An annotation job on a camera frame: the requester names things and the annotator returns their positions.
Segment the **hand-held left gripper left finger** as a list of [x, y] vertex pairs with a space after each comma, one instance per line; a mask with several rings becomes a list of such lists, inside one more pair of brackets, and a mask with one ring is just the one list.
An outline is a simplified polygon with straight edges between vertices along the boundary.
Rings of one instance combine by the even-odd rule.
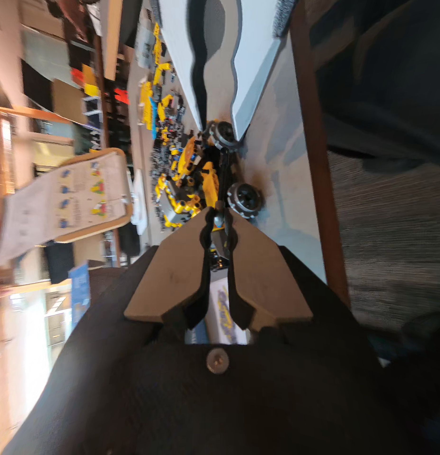
[[200, 323], [209, 305], [214, 217], [208, 207], [160, 243], [124, 312], [127, 319], [175, 329]]

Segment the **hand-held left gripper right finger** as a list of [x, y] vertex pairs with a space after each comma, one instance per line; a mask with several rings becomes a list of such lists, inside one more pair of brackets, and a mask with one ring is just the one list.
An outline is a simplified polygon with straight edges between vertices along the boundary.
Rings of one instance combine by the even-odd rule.
[[279, 246], [257, 227], [226, 209], [230, 264], [229, 312], [243, 330], [313, 319]]

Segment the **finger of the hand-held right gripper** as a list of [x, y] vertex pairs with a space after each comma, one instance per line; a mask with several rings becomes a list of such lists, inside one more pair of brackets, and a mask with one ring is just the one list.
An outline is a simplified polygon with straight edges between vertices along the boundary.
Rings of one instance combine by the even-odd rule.
[[206, 128], [206, 115], [201, 114], [194, 83], [195, 50], [189, 29], [191, 1], [158, 1], [160, 30], [176, 70], [185, 100], [198, 130]]
[[238, 34], [231, 58], [234, 80], [230, 117], [234, 138], [241, 141], [249, 127], [283, 38], [272, 28], [276, 0], [236, 1]]

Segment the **yellow black brick vehicle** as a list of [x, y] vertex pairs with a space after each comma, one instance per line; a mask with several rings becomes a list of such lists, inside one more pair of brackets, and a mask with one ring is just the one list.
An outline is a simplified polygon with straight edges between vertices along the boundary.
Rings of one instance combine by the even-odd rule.
[[180, 227], [203, 209], [215, 208], [219, 185], [219, 153], [223, 147], [230, 152], [225, 208], [231, 208], [249, 221], [257, 217], [263, 206], [263, 198], [256, 187], [243, 180], [238, 170], [237, 151], [240, 143], [234, 138], [231, 123], [210, 121], [206, 129], [197, 135], [193, 131], [189, 135], [184, 134], [182, 146], [177, 173], [170, 181], [176, 201], [174, 211], [186, 217]]

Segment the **black axle with grey elbow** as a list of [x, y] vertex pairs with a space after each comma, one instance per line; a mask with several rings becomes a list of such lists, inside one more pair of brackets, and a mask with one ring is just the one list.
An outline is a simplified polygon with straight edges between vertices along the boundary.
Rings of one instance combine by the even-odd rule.
[[225, 212], [225, 198], [228, 189], [229, 182], [229, 158], [230, 152], [229, 149], [223, 147], [219, 153], [219, 173], [218, 173], [218, 193], [217, 201], [215, 202], [215, 215], [214, 215], [214, 225], [216, 228], [222, 228], [224, 225], [224, 212]]

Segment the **grey desk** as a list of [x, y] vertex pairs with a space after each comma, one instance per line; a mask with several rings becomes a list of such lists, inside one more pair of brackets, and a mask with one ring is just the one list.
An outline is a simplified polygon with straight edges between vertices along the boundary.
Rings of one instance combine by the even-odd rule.
[[313, 312], [312, 320], [273, 332], [295, 346], [345, 350], [363, 334], [345, 305], [346, 273], [304, 16], [300, 1], [246, 133], [245, 164], [262, 164], [253, 176], [273, 185], [264, 187], [271, 190], [269, 217], [254, 226], [279, 246]]

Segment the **grey motor brick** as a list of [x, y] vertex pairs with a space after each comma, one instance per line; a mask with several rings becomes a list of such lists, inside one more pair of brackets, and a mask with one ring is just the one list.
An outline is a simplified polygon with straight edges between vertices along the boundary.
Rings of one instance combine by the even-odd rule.
[[155, 37], [146, 26], [139, 26], [135, 40], [135, 58], [140, 68], [149, 68]]

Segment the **building instruction booklet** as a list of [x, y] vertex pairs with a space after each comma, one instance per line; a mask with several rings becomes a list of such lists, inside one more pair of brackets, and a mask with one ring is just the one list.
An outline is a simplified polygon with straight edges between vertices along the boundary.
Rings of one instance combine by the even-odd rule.
[[205, 316], [208, 338], [211, 344], [246, 345], [249, 334], [233, 320], [229, 311], [227, 277], [211, 276], [209, 305]]

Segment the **instruction sheet on wooden stand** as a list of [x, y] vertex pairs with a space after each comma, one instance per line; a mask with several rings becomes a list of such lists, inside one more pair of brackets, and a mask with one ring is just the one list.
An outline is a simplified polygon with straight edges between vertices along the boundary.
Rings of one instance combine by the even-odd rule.
[[52, 240], [75, 242], [128, 223], [143, 233], [148, 223], [143, 177], [138, 170], [132, 179], [121, 149], [110, 147], [73, 157], [57, 171]]

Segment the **blue cardboard box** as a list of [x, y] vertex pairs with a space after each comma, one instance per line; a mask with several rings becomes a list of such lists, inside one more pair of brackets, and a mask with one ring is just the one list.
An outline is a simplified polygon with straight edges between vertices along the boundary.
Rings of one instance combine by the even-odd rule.
[[88, 262], [72, 268], [71, 280], [71, 328], [74, 329], [90, 307], [90, 279]]

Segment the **printed instruction sheet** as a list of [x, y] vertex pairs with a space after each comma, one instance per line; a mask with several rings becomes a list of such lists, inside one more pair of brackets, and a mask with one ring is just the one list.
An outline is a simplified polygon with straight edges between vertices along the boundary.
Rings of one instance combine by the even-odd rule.
[[51, 240], [73, 242], [121, 227], [132, 211], [122, 150], [76, 156], [4, 197], [0, 266]]

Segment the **yellow brick frame assembly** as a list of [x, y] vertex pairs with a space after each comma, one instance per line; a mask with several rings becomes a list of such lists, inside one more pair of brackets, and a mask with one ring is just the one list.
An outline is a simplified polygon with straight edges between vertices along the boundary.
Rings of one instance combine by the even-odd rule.
[[166, 46], [162, 41], [160, 33], [160, 24], [155, 21], [152, 23], [151, 30], [155, 37], [155, 43], [152, 50], [152, 58], [150, 61], [149, 73], [139, 82], [139, 103], [141, 110], [139, 123], [150, 131], [150, 103], [149, 96], [153, 98], [158, 105], [162, 99], [162, 86], [164, 83], [164, 75], [172, 69], [172, 64], [165, 61]]

